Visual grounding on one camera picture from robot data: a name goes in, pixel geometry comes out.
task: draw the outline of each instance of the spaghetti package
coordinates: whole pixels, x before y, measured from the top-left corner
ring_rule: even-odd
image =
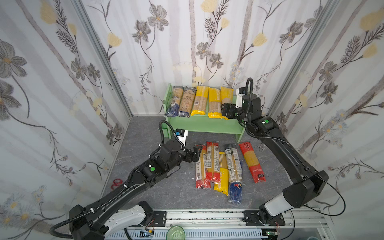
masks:
[[[221,104],[232,103],[232,98],[233,98],[233,89],[221,87]]]
[[[207,171],[207,179],[214,183],[220,183],[220,161],[218,154],[218,143],[207,142],[207,164],[205,169]]]
[[[228,166],[225,152],[219,152],[218,154],[220,162],[220,183],[215,183],[215,191],[222,192],[228,196]]]
[[[241,204],[241,195],[242,195],[242,183],[241,182],[233,182],[229,185],[229,195],[228,202],[240,205]]]
[[[190,116],[195,95],[196,88],[185,88],[183,98],[180,103],[179,113],[177,114],[179,117],[188,118]]]
[[[176,117],[179,112],[179,106],[181,97],[183,96],[184,87],[173,86],[172,89],[172,100],[169,102],[169,106],[165,113],[165,117]]]
[[[225,156],[227,158],[228,172],[229,172],[229,182],[242,182],[242,167],[240,159],[237,153],[237,148],[235,144],[226,144],[225,147]]]
[[[206,145],[196,145],[202,146],[203,149],[200,153],[200,158],[196,163],[196,188],[211,188],[211,183],[206,178],[205,175],[205,162],[207,161],[207,146]]]
[[[247,162],[249,171],[251,172],[252,178],[255,183],[258,181],[266,182],[262,167],[257,160],[255,152],[250,142],[239,143],[240,149],[244,155],[244,159]]]
[[[221,96],[220,90],[209,88],[209,118],[223,118],[221,115]]]
[[[191,116],[205,115],[205,109],[207,108],[209,87],[198,86],[196,91],[195,103],[193,104]]]

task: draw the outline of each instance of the green wooden bench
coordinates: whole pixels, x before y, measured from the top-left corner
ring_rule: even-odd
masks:
[[[167,110],[168,103],[172,99],[172,85],[169,83],[167,86],[167,91],[163,98],[164,111]],[[236,96],[233,97],[233,103],[236,103]],[[183,117],[165,117],[166,120],[172,125],[173,129],[176,128],[186,129],[190,132],[215,132],[215,133],[229,133],[235,134],[236,141],[239,143],[243,133],[244,128],[239,124],[236,119],[216,119],[208,117],[208,107],[205,112],[206,115],[193,115],[189,118]],[[163,132],[165,137],[172,138],[171,131],[166,124],[162,125]]]

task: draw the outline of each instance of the floral wallpaper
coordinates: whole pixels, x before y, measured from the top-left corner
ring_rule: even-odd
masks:
[[[383,2],[340,1],[272,114],[345,198],[345,213],[329,218],[339,240],[382,239],[383,64]],[[311,205],[331,215],[343,209],[329,186]]]
[[[237,88],[268,111],[326,1],[82,0],[134,114],[173,85]]]
[[[70,2],[2,2],[0,15],[0,232],[52,239],[99,198],[129,118]]]

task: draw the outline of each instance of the gray marble floor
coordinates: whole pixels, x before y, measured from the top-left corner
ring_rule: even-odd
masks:
[[[135,166],[145,161],[148,155],[160,143],[158,123],[163,117],[133,117],[125,138],[122,142],[116,163],[107,180],[104,194],[111,191],[114,179],[126,180],[129,172]],[[235,143],[232,134],[218,134],[205,132],[189,132],[186,147],[191,148],[196,143],[218,142],[219,150],[224,151],[223,145]],[[248,167],[244,161],[243,194],[239,206],[228,203],[227,196],[213,189],[195,188],[195,164],[183,162],[181,169],[172,177],[156,184],[153,188],[139,194],[123,209],[128,209],[140,201],[147,201],[153,209],[228,209],[228,208],[258,208],[264,202],[281,193],[282,189],[290,185],[283,166],[272,152],[264,146],[261,151],[260,141],[244,135],[243,142],[251,142],[256,156],[264,171],[266,182],[254,183]],[[243,160],[240,148],[239,156]]]

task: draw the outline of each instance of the robotic arm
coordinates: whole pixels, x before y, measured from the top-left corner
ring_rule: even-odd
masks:
[[[249,78],[246,87],[237,90],[237,104],[222,105],[222,115],[237,119],[248,135],[260,139],[277,157],[293,182],[293,185],[283,189],[281,194],[262,204],[257,215],[247,220],[270,225],[282,216],[282,212],[300,208],[317,197],[324,188],[328,175],[324,171],[318,172],[308,164],[283,136],[277,123],[272,118],[261,115],[260,98],[252,93],[252,89],[253,80]],[[169,140],[164,144],[162,123],[170,127],[175,140]],[[176,134],[167,121],[159,123],[159,130],[161,144],[149,159],[130,172],[123,184],[86,207],[80,205],[73,207],[70,210],[70,218],[51,227],[50,234],[75,240],[104,240],[104,235],[110,235],[131,225],[147,226],[153,221],[154,211],[145,201],[132,209],[119,210],[136,195],[166,178],[168,172],[180,166],[182,161],[197,162],[202,150],[201,147],[194,147],[193,150],[185,149],[177,137],[179,132]],[[69,224],[71,235],[55,231],[66,224]]]
[[[256,220],[260,224],[269,225],[280,217],[282,212],[300,208],[317,197],[329,177],[325,171],[318,172],[300,156],[272,118],[262,116],[260,98],[252,93],[252,89],[253,80],[249,78],[246,87],[237,90],[237,104],[222,105],[222,115],[237,119],[240,124],[244,124],[248,135],[261,140],[280,161],[293,182],[293,185],[283,189],[281,194],[259,207]]]

